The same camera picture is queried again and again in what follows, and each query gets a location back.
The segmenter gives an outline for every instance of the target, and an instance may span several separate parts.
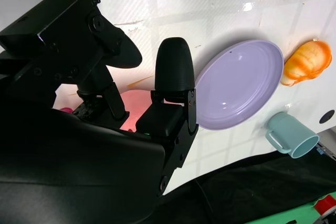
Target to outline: light blue cup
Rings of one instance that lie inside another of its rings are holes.
[[[292,158],[302,157],[319,141],[319,136],[308,129],[293,116],[280,112],[267,123],[267,140],[281,153]]]

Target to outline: black fabric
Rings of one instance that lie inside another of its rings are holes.
[[[162,196],[143,223],[247,223],[274,215],[336,191],[336,162],[316,150],[299,159],[273,152],[220,168],[197,182],[206,200],[190,181]]]

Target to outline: orange toy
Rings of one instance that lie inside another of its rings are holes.
[[[323,41],[310,41],[299,47],[287,60],[281,84],[293,86],[314,79],[331,63],[331,48]]]

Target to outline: white tiled surface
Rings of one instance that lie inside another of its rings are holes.
[[[41,0],[0,0],[0,29]],[[121,92],[127,85],[154,75],[160,42],[184,37],[191,49],[195,74],[226,47],[246,39],[268,39],[285,58],[312,38],[336,48],[336,0],[102,0],[102,13],[135,42],[143,55],[136,69],[111,68]],[[336,125],[320,117],[336,107],[336,62],[323,74],[294,87],[279,86],[270,101],[245,123],[225,131],[200,129],[182,169],[177,169],[166,192],[188,180],[239,159],[268,153],[274,148],[263,137],[265,123],[275,113],[288,111],[316,132]],[[135,89],[152,89],[153,78]],[[63,86],[55,107],[75,108],[76,87]]]

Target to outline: purple plate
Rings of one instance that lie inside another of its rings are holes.
[[[280,49],[266,40],[248,40],[219,53],[196,80],[197,123],[223,130],[253,116],[276,90],[283,60]]]

